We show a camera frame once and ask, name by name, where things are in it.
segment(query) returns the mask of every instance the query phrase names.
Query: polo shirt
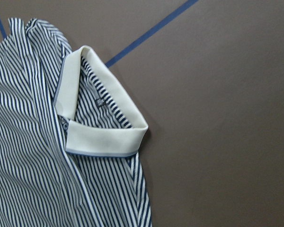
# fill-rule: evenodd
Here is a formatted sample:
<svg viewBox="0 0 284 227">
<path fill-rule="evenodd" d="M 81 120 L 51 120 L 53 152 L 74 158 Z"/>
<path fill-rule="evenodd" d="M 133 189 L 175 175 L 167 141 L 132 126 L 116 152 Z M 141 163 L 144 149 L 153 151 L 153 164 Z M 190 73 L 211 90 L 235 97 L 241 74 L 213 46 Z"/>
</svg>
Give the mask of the polo shirt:
<svg viewBox="0 0 284 227">
<path fill-rule="evenodd" d="M 151 226 L 148 125 L 88 46 L 10 18 L 0 43 L 0 227 Z"/>
</svg>

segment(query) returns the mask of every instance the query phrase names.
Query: brown surface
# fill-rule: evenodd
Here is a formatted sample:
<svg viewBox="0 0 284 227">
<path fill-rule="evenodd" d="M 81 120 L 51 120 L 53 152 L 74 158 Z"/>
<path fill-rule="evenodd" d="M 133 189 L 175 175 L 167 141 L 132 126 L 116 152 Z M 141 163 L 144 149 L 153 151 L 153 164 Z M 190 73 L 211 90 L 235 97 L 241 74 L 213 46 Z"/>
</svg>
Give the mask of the brown surface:
<svg viewBox="0 0 284 227">
<path fill-rule="evenodd" d="M 41 2 L 0 0 L 7 33 L 42 18 L 107 61 L 184 1 Z M 284 0 L 200 0 L 111 71 L 150 126 L 155 227 L 284 227 Z"/>
</svg>

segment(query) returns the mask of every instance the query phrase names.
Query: blue and white striped fabric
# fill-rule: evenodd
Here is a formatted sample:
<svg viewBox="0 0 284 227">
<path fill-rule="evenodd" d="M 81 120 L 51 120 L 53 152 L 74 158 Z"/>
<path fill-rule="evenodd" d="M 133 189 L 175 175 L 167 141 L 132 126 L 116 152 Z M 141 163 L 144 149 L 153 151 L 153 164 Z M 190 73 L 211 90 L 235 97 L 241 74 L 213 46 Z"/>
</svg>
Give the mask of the blue and white striped fabric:
<svg viewBox="0 0 284 227">
<path fill-rule="evenodd" d="M 9 25 L 0 43 L 0 227 L 151 226 L 136 150 L 147 124 L 122 86 L 93 50 L 72 52 L 47 21 Z"/>
</svg>

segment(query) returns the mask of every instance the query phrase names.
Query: shirt collar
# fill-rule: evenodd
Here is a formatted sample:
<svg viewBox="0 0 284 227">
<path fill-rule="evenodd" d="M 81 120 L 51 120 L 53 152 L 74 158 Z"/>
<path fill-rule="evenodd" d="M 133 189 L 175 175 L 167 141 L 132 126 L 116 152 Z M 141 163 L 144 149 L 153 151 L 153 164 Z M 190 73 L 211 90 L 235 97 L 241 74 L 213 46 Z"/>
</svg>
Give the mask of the shirt collar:
<svg viewBox="0 0 284 227">
<path fill-rule="evenodd" d="M 90 64 L 107 92 L 131 123 L 132 128 L 103 129 L 89 127 L 74 121 L 81 56 Z M 108 157 L 126 157 L 138 151 L 148 125 L 125 89 L 91 47 L 82 46 L 70 53 L 63 61 L 60 77 L 54 105 L 58 115 L 70 119 L 66 151 Z"/>
</svg>

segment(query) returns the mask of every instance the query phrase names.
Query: striped shirt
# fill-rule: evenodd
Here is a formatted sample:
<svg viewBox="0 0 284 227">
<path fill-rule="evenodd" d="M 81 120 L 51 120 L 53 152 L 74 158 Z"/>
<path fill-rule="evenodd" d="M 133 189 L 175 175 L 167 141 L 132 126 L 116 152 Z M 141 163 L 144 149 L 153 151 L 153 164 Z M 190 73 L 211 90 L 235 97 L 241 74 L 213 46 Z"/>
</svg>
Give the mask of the striped shirt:
<svg viewBox="0 0 284 227">
<path fill-rule="evenodd" d="M 0 227 L 151 226 L 147 124 L 88 46 L 10 18 L 0 43 Z"/>
</svg>

